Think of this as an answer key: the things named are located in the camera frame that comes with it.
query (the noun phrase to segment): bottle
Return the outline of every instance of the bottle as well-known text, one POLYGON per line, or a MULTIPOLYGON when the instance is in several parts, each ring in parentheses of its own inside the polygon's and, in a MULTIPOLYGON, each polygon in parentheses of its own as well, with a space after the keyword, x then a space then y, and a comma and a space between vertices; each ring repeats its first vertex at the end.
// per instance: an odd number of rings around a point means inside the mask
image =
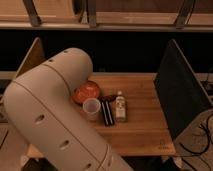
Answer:
POLYGON ((118 122, 125 122, 126 121, 126 100, 122 95, 122 91, 118 91, 117 97, 115 100, 115 118, 118 122))

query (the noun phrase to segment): white cup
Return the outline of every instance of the white cup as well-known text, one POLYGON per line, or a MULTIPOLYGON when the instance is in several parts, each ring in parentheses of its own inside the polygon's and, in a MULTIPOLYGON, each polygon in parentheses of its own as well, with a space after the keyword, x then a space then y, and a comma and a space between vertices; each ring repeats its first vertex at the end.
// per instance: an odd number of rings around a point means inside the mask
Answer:
POLYGON ((87 119, 90 121, 98 120, 101 110, 101 103, 96 98, 88 98, 83 102, 83 111, 87 115, 87 119))

